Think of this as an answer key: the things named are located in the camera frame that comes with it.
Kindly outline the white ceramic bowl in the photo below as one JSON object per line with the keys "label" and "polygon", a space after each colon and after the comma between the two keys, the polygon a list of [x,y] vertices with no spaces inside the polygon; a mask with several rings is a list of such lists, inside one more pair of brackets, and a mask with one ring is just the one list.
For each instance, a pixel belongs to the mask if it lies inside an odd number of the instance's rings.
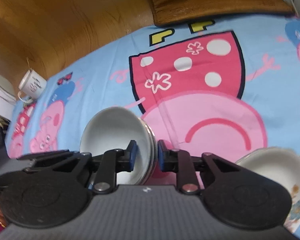
{"label": "white ceramic bowl", "polygon": [[145,184],[157,161],[157,146],[152,130],[133,112],[123,107],[110,107],[97,113],[87,124],[79,150],[98,156],[107,150],[125,149],[135,140],[139,151],[134,170],[117,174],[118,184]]}

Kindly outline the white floral plate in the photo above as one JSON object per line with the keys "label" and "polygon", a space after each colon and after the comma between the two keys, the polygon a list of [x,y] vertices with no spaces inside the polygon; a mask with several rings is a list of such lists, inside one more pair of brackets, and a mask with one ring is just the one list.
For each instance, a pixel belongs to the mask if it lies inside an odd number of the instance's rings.
{"label": "white floral plate", "polygon": [[236,164],[281,184],[289,191],[292,207],[284,226],[295,233],[300,226],[300,155],[291,149],[269,147],[249,153]]}

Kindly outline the blue cartoon pig tablecloth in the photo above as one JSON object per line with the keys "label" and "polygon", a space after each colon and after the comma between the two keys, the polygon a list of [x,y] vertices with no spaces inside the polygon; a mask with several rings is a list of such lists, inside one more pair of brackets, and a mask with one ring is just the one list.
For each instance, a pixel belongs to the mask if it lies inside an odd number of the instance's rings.
{"label": "blue cartoon pig tablecloth", "polygon": [[192,154],[236,161],[281,146],[300,155],[300,20],[227,17],[129,34],[51,77],[33,106],[17,105],[8,155],[77,150],[89,120],[111,106]]}

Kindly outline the wood grain wall panel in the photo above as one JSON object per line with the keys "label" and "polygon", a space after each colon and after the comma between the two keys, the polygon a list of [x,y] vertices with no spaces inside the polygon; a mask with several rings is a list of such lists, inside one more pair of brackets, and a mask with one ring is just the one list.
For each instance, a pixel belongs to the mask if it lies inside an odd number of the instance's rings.
{"label": "wood grain wall panel", "polygon": [[0,75],[13,88],[28,68],[51,77],[152,24],[148,0],[0,0]]}

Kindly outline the white enamel mug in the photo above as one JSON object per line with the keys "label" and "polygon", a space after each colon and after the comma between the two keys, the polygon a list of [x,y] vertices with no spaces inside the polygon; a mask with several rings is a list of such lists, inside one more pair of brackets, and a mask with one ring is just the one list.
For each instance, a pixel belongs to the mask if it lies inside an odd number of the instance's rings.
{"label": "white enamel mug", "polygon": [[29,105],[39,99],[46,88],[47,81],[30,67],[28,57],[26,61],[29,69],[19,83],[17,96],[21,102]]}

